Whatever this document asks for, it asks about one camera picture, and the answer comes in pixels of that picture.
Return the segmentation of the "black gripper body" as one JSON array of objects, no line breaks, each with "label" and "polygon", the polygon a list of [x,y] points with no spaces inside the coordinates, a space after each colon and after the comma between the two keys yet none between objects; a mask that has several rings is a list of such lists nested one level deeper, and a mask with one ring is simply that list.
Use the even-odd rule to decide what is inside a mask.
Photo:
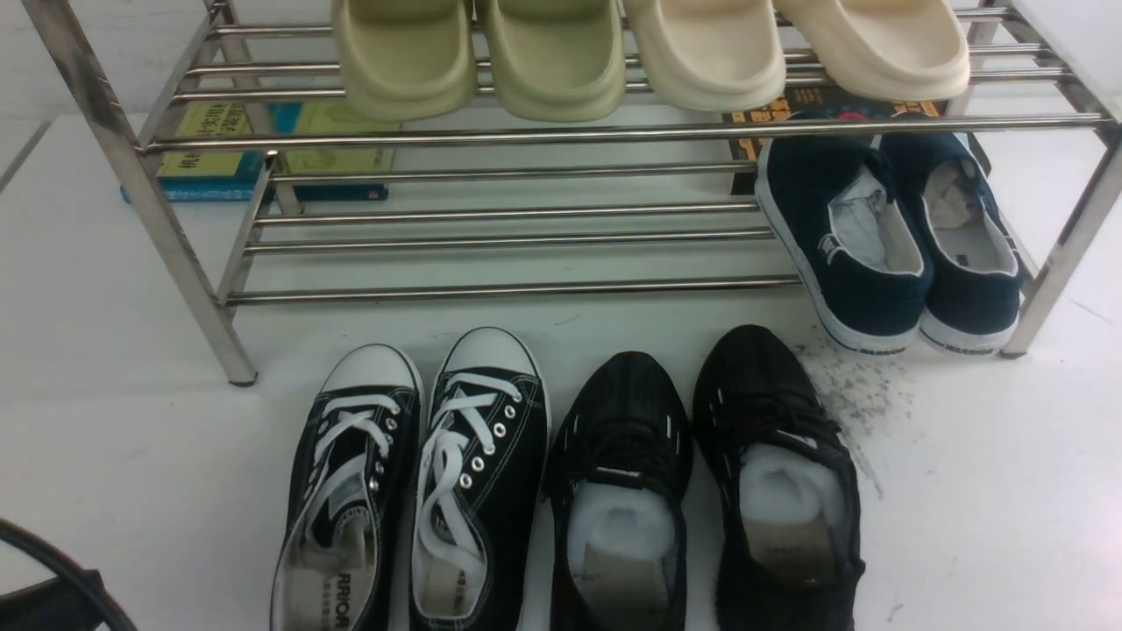
[{"label": "black gripper body", "polygon": [[103,624],[96,607],[61,578],[1,595],[3,630],[96,630]]}]

